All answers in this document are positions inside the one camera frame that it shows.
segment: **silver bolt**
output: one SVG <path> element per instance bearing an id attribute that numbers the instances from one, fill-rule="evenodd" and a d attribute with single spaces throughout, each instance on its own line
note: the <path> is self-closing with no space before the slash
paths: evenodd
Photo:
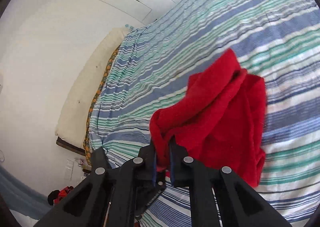
<path id="1" fill-rule="evenodd" d="M 183 159 L 183 161 L 186 162 L 186 163 L 192 163 L 193 162 L 193 158 L 192 157 L 185 157 Z"/>
<path id="2" fill-rule="evenodd" d="M 134 158 L 134 159 L 133 159 L 133 162 L 134 162 L 135 164 L 141 164 L 141 163 L 143 162 L 143 159 L 142 159 L 142 158 Z"/>
<path id="3" fill-rule="evenodd" d="M 103 167 L 98 167 L 95 172 L 96 174 L 103 174 L 106 170 Z"/>
<path id="4" fill-rule="evenodd" d="M 222 168 L 222 172 L 224 172 L 225 174 L 230 174 L 231 171 L 232 171 L 231 168 L 228 167 L 228 166 L 224 166 L 224 167 Z"/>

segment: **striped bedsheet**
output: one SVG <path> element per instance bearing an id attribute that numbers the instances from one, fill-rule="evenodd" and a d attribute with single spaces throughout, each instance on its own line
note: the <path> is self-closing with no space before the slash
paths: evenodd
<path id="1" fill-rule="evenodd" d="M 188 77 L 226 49 L 264 77 L 268 96 L 257 191 L 292 225 L 320 202 L 320 10 L 314 0 L 182 0 L 130 33 L 90 119 L 90 144 L 112 167 L 150 142 L 149 121 L 178 102 Z M 142 226 L 191 226 L 187 188 L 166 191 Z"/>

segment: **orange patterned fabric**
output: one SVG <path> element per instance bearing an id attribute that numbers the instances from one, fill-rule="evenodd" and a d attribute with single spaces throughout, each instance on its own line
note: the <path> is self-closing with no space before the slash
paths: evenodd
<path id="1" fill-rule="evenodd" d="M 83 141 L 83 148 L 85 149 L 85 157 L 87 159 L 87 162 L 89 165 L 91 165 L 91 153 L 93 152 L 92 150 L 92 147 L 90 146 L 90 141 L 89 141 L 89 124 L 90 124 L 90 118 L 91 118 L 91 114 L 92 114 L 92 111 L 93 111 L 93 107 L 98 99 L 98 97 L 100 96 L 100 93 L 102 91 L 102 88 L 104 86 L 104 84 L 106 83 L 107 81 L 107 77 L 108 77 L 108 74 L 110 72 L 110 69 L 111 69 L 111 66 L 113 64 L 113 61 L 114 59 L 116 58 L 117 54 L 118 54 L 118 51 L 119 51 L 119 46 L 117 47 L 116 50 L 113 51 L 109 61 L 108 61 L 108 64 L 107 64 L 107 67 L 106 67 L 106 70 L 104 72 L 104 75 L 103 75 L 103 78 L 100 82 L 100 85 L 99 85 L 99 88 L 92 100 L 92 103 L 91 103 L 91 106 L 90 106 L 90 109 L 89 109 L 89 113 L 88 113 L 88 118 L 87 118 L 87 130 L 86 130 L 86 133 L 85 133 L 85 138 L 84 138 L 84 141 Z"/>

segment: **red towel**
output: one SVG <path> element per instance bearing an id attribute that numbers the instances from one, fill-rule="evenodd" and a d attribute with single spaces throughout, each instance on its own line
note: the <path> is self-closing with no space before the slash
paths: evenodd
<path id="1" fill-rule="evenodd" d="M 229 166 L 257 186 L 266 156 L 260 148 L 265 107 L 263 78 L 247 74 L 227 50 L 204 72 L 189 77 L 181 101 L 153 114 L 150 132 L 158 165 L 169 165 L 168 142 L 175 135 L 189 156 L 207 167 Z"/>

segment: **folded red cloth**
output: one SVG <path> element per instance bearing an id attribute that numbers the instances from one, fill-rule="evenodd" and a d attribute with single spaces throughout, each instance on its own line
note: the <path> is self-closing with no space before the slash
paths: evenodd
<path id="1" fill-rule="evenodd" d="M 229 49 L 204 72 L 189 77 L 185 97 L 157 110 L 150 121 L 157 164 L 169 165 L 175 135 L 189 156 L 207 167 L 231 167 L 249 185 L 259 184 L 265 152 L 260 148 L 266 107 L 264 80 L 241 69 Z"/>

